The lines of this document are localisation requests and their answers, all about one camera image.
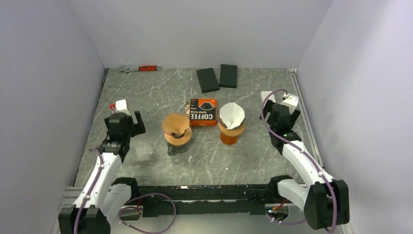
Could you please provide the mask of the clear glass ribbed dripper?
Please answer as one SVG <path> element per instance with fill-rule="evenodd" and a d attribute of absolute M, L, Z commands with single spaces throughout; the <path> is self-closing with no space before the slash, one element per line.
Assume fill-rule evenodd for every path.
<path fill-rule="evenodd" d="M 225 129 L 235 130 L 242 126 L 245 121 L 245 113 L 220 112 L 220 123 Z"/>

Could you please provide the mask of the white paper coffee filter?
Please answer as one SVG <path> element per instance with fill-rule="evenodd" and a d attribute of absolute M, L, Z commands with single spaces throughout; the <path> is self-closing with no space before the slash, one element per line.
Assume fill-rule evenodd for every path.
<path fill-rule="evenodd" d="M 235 102 L 222 106 L 219 110 L 220 123 L 229 130 L 240 127 L 245 120 L 244 109 Z"/>

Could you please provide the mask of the orange coffee filter box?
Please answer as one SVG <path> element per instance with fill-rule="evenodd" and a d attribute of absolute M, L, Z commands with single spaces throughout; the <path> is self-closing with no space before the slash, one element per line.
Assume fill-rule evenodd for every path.
<path fill-rule="evenodd" d="M 216 126 L 217 100 L 193 98 L 186 102 L 185 113 L 191 126 Z"/>

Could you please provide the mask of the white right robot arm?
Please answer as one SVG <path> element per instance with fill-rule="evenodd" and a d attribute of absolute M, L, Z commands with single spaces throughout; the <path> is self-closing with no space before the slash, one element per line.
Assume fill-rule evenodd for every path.
<path fill-rule="evenodd" d="M 277 176 L 268 195 L 274 202 L 286 198 L 294 203 L 312 229 L 331 230 L 350 221 L 349 187 L 344 180 L 329 175 L 293 131 L 299 115 L 299 110 L 290 112 L 286 105 L 271 100 L 263 103 L 260 119 L 266 123 L 272 145 L 294 166 L 305 184 L 298 184 L 288 175 Z"/>

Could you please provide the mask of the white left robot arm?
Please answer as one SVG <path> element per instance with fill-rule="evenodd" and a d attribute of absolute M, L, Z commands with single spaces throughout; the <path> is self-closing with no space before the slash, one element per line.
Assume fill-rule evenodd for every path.
<path fill-rule="evenodd" d="M 72 205 L 59 212 L 60 233 L 109 234 L 121 207 L 139 200 L 136 179 L 116 177 L 130 149 L 131 139 L 146 132 L 140 111 L 134 114 L 131 116 L 127 110 L 122 110 L 104 119 L 107 132 L 94 149 L 94 170 Z"/>

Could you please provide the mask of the orange glass carafe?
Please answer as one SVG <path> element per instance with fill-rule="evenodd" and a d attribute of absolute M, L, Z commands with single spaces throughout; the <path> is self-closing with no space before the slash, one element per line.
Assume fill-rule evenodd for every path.
<path fill-rule="evenodd" d="M 221 132 L 220 140 L 225 145 L 233 145 L 238 141 L 239 135 L 240 134 L 236 134 L 236 133 Z"/>

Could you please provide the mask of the clear glass jar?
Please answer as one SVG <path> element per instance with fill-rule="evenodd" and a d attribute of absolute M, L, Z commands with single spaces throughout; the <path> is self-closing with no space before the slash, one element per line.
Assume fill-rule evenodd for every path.
<path fill-rule="evenodd" d="M 183 154 L 189 150 L 189 143 L 184 145 L 176 146 L 168 143 L 168 156 L 173 156 L 175 154 Z"/>

